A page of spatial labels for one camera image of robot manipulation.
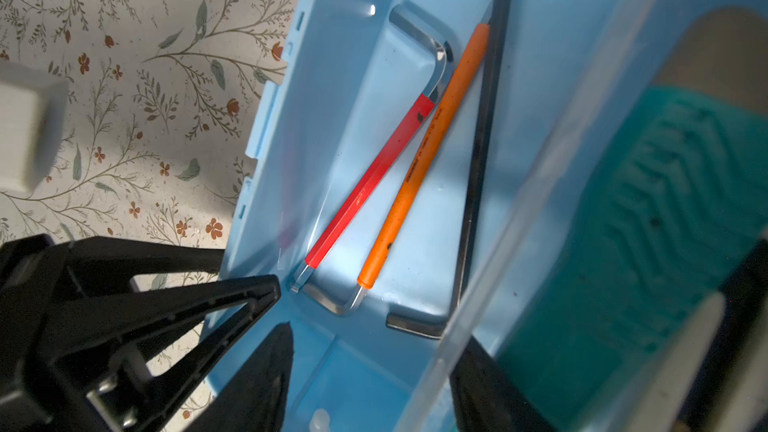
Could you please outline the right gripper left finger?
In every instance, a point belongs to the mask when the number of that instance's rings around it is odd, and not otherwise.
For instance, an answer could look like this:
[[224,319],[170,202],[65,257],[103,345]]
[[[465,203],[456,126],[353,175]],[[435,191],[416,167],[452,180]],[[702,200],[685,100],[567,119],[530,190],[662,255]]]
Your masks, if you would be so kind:
[[279,431],[293,366],[288,322],[275,326],[189,431]]

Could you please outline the red handled screwdriver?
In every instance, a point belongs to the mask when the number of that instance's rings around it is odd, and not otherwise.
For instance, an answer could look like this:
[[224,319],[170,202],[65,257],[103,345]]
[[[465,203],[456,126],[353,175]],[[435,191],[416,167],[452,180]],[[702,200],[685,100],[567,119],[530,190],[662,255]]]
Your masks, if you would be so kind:
[[297,269],[291,286],[293,293],[298,293],[305,287],[305,283],[319,268],[385,174],[416,135],[422,123],[441,99],[455,69],[452,47],[445,34],[437,21],[428,18],[426,13],[419,12],[415,4],[403,1],[394,6],[389,13],[389,22],[431,54],[435,60],[434,70],[422,93],[317,239],[303,264]]

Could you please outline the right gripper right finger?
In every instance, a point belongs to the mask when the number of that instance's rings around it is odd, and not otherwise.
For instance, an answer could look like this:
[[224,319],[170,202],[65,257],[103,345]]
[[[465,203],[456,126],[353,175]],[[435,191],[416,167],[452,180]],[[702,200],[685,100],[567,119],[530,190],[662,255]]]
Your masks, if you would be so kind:
[[555,431],[474,336],[450,374],[459,431]]

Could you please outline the teal utility knife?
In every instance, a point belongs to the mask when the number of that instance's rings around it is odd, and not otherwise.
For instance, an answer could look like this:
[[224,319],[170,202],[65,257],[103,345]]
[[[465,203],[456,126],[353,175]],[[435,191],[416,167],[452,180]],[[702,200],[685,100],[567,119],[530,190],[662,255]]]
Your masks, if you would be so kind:
[[499,356],[540,427],[585,425],[758,246],[767,21],[695,20],[605,149]]

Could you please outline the black marker pen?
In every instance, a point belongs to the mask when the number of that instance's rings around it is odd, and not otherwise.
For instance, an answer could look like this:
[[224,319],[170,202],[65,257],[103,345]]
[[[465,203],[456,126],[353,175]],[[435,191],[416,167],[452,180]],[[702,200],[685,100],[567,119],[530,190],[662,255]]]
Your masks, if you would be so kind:
[[765,431],[767,300],[726,336],[725,296],[706,299],[652,367],[623,431]]

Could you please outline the black metal rod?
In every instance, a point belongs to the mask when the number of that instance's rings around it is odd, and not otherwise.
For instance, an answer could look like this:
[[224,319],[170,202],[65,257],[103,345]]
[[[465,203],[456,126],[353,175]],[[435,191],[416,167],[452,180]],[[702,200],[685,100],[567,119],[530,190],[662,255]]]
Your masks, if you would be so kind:
[[493,0],[491,15],[488,20],[490,36],[484,57],[481,96],[475,127],[456,271],[449,303],[449,314],[453,314],[458,309],[468,284],[468,277],[474,258],[475,239],[480,216],[483,184],[490,148],[498,80],[502,69],[504,39],[506,37],[510,6],[511,0]]

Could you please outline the blue plastic tool box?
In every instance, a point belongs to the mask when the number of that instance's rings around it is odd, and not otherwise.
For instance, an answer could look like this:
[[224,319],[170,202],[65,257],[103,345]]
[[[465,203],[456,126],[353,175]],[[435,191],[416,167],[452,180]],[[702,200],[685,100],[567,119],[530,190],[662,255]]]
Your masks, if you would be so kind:
[[[516,195],[561,118],[583,136],[603,111],[657,0],[512,0],[498,124],[482,197],[479,243],[460,325],[490,345],[511,322],[480,318],[511,293],[498,267]],[[294,356],[284,427],[307,431],[451,431],[445,368],[461,331],[443,341],[387,327],[392,311],[440,319],[449,309],[481,85],[474,82],[432,165],[382,273],[362,304],[342,304],[395,199],[417,143],[384,175],[298,292],[304,258],[425,86],[438,61],[391,18],[396,9],[460,55],[491,0],[299,0],[287,45],[288,71],[269,84],[246,153],[257,161],[237,203],[221,275],[273,274],[279,302],[208,375],[216,393],[270,330],[289,323]]]

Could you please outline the orange pencil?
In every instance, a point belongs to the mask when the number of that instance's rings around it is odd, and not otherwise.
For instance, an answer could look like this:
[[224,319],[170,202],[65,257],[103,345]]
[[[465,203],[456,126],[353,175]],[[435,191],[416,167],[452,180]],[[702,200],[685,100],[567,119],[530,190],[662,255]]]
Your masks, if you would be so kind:
[[385,265],[400,229],[421,188],[429,168],[437,156],[462,100],[485,56],[490,36],[490,25],[478,24],[465,48],[458,67],[439,104],[427,132],[414,156],[398,194],[390,208],[365,264],[357,278],[351,298],[344,304],[334,302],[313,284],[307,282],[302,291],[328,311],[343,316],[355,310],[372,289]]

